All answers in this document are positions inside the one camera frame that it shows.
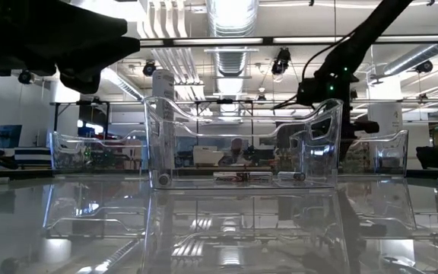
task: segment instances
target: black robotic arm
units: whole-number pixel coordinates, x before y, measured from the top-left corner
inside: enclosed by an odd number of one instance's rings
[[[411,2],[412,0],[382,0],[362,24],[333,45],[334,49],[326,56],[322,66],[314,73],[314,77],[303,78],[299,83],[297,104],[312,106],[313,103],[329,98],[344,102],[340,160],[344,158],[349,145],[356,139],[354,132],[363,130],[375,133],[379,131],[376,122],[351,123],[350,84],[359,81],[354,76],[354,72],[362,63],[366,51]]]

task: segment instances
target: cable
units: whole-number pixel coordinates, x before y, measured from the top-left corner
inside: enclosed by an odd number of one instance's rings
[[[282,103],[279,103],[278,105],[274,106],[273,110],[277,110],[277,109],[280,109],[282,107],[286,107],[287,105],[290,106],[292,104],[292,102],[290,102],[290,101],[295,99],[295,97],[297,97],[296,94],[294,96],[292,96],[290,99],[287,99],[287,100],[283,101]]]
[[[333,43],[332,45],[324,48],[323,50],[319,51],[318,53],[316,53],[314,56],[312,56],[309,61],[307,61],[307,63],[305,64],[305,66],[303,67],[303,71],[302,71],[302,81],[303,79],[305,79],[305,71],[307,69],[307,66],[309,66],[309,64],[319,55],[323,54],[325,51],[333,48],[334,46],[337,46],[338,44],[344,42],[347,38],[349,38],[351,35],[353,35],[354,32],[356,32],[357,27],[355,29],[353,29],[350,33],[344,35],[344,37],[342,37],[339,41]]]

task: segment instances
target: ventilation duct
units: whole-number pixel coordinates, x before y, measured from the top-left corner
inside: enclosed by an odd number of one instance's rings
[[[255,30],[259,0],[207,0],[208,20],[213,37],[248,37]],[[245,72],[247,53],[215,53],[218,76],[236,77]],[[235,95],[243,89],[243,79],[220,78],[217,88],[223,95]]]
[[[385,75],[397,75],[398,73],[404,72],[418,64],[421,64],[424,61],[427,61],[437,54],[438,43],[418,46],[404,54],[402,57],[386,65],[383,69],[383,73]]]

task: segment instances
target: camera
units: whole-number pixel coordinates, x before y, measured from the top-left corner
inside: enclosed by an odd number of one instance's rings
[[[273,75],[282,75],[288,69],[288,63],[291,60],[290,51],[288,48],[280,49],[280,52],[271,67]]]
[[[432,69],[433,69],[433,64],[431,61],[425,61],[425,62],[423,62],[420,65],[417,65],[415,67],[415,71],[417,73],[422,73],[422,72],[428,73],[428,72],[431,72]]]
[[[153,75],[153,72],[157,70],[157,66],[155,66],[155,61],[150,60],[146,61],[146,65],[144,65],[143,68],[143,74],[144,76],[151,77]]]
[[[25,69],[18,76],[18,81],[21,84],[33,84],[35,82],[35,77],[29,70]]]

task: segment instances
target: glass table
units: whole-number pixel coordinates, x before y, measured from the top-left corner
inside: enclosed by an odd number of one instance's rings
[[[0,185],[0,273],[438,273],[435,180],[149,185],[117,175]]]

